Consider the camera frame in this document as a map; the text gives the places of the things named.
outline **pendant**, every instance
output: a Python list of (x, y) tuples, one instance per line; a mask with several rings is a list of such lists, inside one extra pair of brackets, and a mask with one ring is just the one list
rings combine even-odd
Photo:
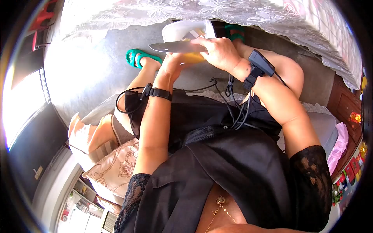
[(216, 199), (216, 203), (217, 204), (225, 203), (225, 198), (219, 195), (219, 197)]

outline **woman's left hand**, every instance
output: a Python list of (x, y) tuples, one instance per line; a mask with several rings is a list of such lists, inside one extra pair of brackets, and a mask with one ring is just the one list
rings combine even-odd
[(187, 66), (182, 63), (182, 53), (168, 53), (158, 71), (157, 79), (166, 79), (173, 84), (179, 77), (180, 72)]

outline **gold necklace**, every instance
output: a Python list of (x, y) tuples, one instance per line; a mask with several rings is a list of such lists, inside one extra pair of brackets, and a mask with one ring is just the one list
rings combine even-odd
[(233, 222), (237, 224), (236, 220), (234, 220), (234, 218), (232, 218), (232, 216), (229, 214), (229, 212), (222, 206), (222, 204), (225, 203), (225, 198), (219, 195), (219, 197), (216, 199), (216, 203), (219, 205), (219, 207), (215, 210), (215, 212), (214, 211), (212, 212), (214, 214), (214, 216), (213, 216), (209, 226), (207, 227), (205, 233), (208, 233), (208, 231), (210, 230), (211, 224), (214, 221), (215, 215), (219, 211), (219, 208), (222, 208), (224, 210), (224, 212), (226, 212), (227, 215), (229, 215), (229, 217), (231, 217)]

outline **wrist device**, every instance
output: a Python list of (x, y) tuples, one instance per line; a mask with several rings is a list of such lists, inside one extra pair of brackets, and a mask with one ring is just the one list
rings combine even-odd
[(245, 78), (244, 88), (250, 90), (254, 85), (258, 76), (263, 77), (264, 74), (273, 76), (275, 67), (256, 49), (254, 49), (248, 60), (251, 63), (251, 72)]
[(169, 91), (159, 89), (159, 88), (152, 88), (152, 87), (153, 87), (152, 84), (146, 85), (146, 87), (142, 91), (140, 100), (142, 100), (144, 97), (147, 97), (147, 96), (158, 96), (158, 97), (167, 99), (169, 101), (172, 101), (172, 94), (170, 94)]

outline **red chair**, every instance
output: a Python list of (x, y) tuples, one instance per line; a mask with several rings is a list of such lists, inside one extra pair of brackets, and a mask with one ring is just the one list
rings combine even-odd
[(39, 30), (36, 30), (35, 33), (34, 33), (34, 38), (32, 39), (32, 51), (36, 51), (38, 50), (39, 48), (43, 48), (45, 46), (47, 46), (47, 44), (50, 44), (51, 42), (49, 43), (41, 43), (41, 44), (38, 44), (38, 41), (40, 40), (39, 39), (39, 35), (42, 31), (44, 31), (45, 29), (49, 28), (50, 26), (52, 26), (54, 23), (52, 23), (51, 25), (49, 26), (46, 26), (46, 27), (42, 27), (41, 29)]
[(41, 23), (46, 19), (51, 19), (54, 16), (54, 12), (47, 12), (47, 8), (50, 4), (56, 3), (57, 0), (50, 0), (45, 4), (44, 8), (41, 10), (39, 15), (36, 17), (35, 21), (32, 23), (28, 31), (40, 30), (45, 26), (42, 26)]

